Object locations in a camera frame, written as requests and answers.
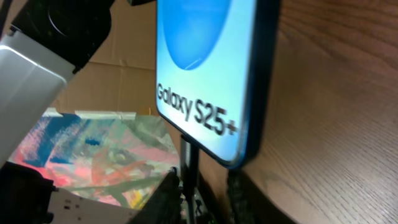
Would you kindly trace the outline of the brown cardboard panel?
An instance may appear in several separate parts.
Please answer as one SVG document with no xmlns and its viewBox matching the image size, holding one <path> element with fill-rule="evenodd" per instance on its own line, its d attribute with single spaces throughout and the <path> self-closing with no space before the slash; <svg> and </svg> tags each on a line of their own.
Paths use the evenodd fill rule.
<svg viewBox="0 0 398 224">
<path fill-rule="evenodd" d="M 53 102 L 59 112 L 128 111 L 157 115 L 156 3 L 115 1 L 111 31 L 86 66 Z"/>
</svg>

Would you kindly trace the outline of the blue screen Galaxy smartphone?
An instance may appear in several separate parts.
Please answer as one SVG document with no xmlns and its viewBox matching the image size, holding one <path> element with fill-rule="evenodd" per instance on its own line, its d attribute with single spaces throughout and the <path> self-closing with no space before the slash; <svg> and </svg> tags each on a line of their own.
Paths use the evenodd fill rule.
<svg viewBox="0 0 398 224">
<path fill-rule="evenodd" d="M 259 148 L 279 13 L 277 0 L 157 1 L 157 110 L 229 169 Z"/>
</svg>

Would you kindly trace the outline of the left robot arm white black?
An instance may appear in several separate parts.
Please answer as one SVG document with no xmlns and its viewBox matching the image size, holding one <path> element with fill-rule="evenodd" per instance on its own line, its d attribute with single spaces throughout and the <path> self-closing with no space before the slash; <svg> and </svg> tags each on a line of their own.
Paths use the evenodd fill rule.
<svg viewBox="0 0 398 224">
<path fill-rule="evenodd" d="M 45 111 L 111 29 L 111 1 L 29 0 L 1 39 L 1 222 L 128 223 L 134 211 L 42 175 L 54 139 L 80 122 Z"/>
</svg>

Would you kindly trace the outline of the colourful painted sheet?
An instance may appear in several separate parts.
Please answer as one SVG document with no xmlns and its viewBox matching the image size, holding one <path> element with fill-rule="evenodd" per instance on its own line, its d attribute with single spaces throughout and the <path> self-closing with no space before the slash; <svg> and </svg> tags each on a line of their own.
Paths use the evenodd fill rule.
<svg viewBox="0 0 398 224">
<path fill-rule="evenodd" d="M 179 155 L 158 116 L 48 108 L 9 161 L 78 196 L 140 209 Z"/>
</svg>

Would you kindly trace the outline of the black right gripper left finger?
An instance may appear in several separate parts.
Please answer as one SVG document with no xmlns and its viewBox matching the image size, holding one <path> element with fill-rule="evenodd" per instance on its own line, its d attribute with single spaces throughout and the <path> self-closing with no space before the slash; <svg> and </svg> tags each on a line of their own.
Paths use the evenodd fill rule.
<svg viewBox="0 0 398 224">
<path fill-rule="evenodd" d="M 143 208 L 128 224 L 177 224 L 181 221 L 180 179 L 173 167 Z"/>
</svg>

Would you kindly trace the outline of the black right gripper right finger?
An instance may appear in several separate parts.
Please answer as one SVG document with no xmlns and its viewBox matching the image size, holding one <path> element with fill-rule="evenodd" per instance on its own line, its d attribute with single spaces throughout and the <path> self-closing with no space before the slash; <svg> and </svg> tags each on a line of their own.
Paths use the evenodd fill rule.
<svg viewBox="0 0 398 224">
<path fill-rule="evenodd" d="M 260 191 L 244 171 L 229 170 L 227 185 L 233 223 L 295 224 Z"/>
</svg>

